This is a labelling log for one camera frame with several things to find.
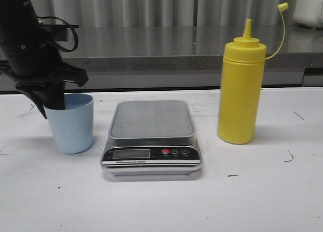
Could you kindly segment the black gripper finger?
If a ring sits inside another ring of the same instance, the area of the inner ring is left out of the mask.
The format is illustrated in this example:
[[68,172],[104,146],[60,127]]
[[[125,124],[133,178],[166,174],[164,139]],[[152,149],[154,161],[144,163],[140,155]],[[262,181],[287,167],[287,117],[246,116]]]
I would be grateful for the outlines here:
[[44,105],[48,102],[48,96],[43,85],[16,85],[16,90],[28,97],[41,112],[43,117],[47,119]]
[[52,82],[49,84],[49,88],[46,91],[45,107],[54,110],[65,109],[65,83],[64,82]]

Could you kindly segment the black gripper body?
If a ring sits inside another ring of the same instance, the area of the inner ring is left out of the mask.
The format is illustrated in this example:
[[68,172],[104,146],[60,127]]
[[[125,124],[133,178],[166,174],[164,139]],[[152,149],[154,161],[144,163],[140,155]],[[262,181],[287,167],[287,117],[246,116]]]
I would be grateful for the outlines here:
[[85,69],[62,61],[58,52],[9,54],[1,60],[1,73],[10,78],[17,90],[44,90],[66,82],[81,87],[88,81]]

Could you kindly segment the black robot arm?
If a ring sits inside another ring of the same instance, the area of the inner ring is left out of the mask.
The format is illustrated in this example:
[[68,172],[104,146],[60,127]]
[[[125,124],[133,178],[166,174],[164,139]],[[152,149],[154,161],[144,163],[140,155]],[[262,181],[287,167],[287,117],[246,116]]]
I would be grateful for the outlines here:
[[31,0],[1,0],[1,74],[15,82],[45,117],[45,108],[64,110],[65,83],[83,86],[84,69],[62,61],[60,53],[78,47],[76,25],[42,25]]

